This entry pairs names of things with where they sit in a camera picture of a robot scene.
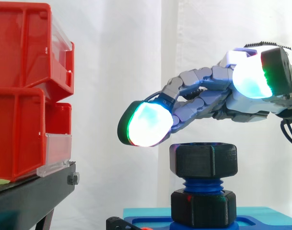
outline red marking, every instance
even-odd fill
[[[187,196],[187,200],[188,200],[188,202],[190,202],[191,199],[192,199],[192,195],[188,195],[188,196]]]

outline robotic hand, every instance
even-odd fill
[[[178,101],[179,96],[186,101]],[[261,42],[228,51],[211,68],[182,72],[160,92],[134,101],[117,134],[124,144],[155,146],[195,119],[254,122],[270,112],[283,118],[282,131],[292,143],[284,128],[287,124],[292,134],[292,51]]]

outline white backdrop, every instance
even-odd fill
[[[81,181],[55,210],[52,230],[104,229],[126,207],[167,207],[182,180],[169,171],[172,143],[238,147],[239,172],[224,186],[239,206],[292,216],[292,146],[280,119],[195,121],[156,148],[122,145],[117,123],[181,71],[212,66],[226,51],[262,40],[292,46],[292,0],[46,0],[75,43],[72,160]]]

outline red storage bin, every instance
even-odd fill
[[[57,102],[73,94],[74,44],[45,3],[0,2],[0,87],[40,88]]]
[[[47,104],[41,89],[0,88],[0,179],[67,167],[70,132],[70,104]]]

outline black metal shelf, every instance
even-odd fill
[[[0,230],[48,230],[54,208],[74,190],[75,168],[0,186]]]

